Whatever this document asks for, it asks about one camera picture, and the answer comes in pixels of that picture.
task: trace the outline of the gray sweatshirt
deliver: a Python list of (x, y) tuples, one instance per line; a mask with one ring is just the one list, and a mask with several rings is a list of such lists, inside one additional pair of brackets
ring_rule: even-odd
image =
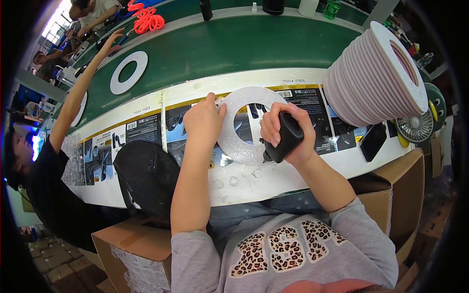
[(346, 278), (396, 285), (395, 247), (358, 198), (330, 213), (331, 227), (312, 215), (243, 220), (223, 257), (201, 231), (171, 239), (171, 292), (276, 293), (293, 282)]

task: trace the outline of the green table surface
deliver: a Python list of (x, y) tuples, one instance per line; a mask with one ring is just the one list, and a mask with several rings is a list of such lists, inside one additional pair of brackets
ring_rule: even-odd
[[(359, 34), (332, 23), (269, 15), (224, 18), (171, 31), (100, 68), (88, 87), (83, 116), (70, 132), (134, 97), (186, 80), (264, 68), (328, 68)], [(148, 54), (144, 74), (127, 92), (112, 94), (114, 70), (136, 51)], [(122, 70), (120, 80), (132, 75), (132, 63)]]

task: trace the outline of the black glue gun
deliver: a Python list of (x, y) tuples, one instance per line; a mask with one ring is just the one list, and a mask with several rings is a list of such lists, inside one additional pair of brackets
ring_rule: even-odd
[(279, 120), (280, 143), (274, 148), (271, 143), (264, 141), (264, 162), (274, 161), (275, 163), (281, 163), (304, 139), (304, 133), (300, 124), (290, 113), (287, 111), (280, 112)]

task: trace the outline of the blue light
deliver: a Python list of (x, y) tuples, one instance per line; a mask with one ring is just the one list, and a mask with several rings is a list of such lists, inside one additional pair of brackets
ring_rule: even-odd
[(32, 150), (33, 150), (33, 156), (32, 156), (32, 161), (36, 161), (39, 155), (39, 143), (41, 142), (41, 138), (39, 136), (33, 136), (32, 137)]

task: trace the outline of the red coiled hose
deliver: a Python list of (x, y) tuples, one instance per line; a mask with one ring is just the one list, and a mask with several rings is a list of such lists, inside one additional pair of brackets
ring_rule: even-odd
[(161, 15), (154, 15), (155, 8), (144, 8), (143, 3), (135, 3), (135, 0), (129, 2), (129, 11), (136, 11), (132, 16), (137, 16), (134, 21), (134, 30), (137, 34), (141, 35), (148, 30), (161, 29), (165, 25), (165, 20)]

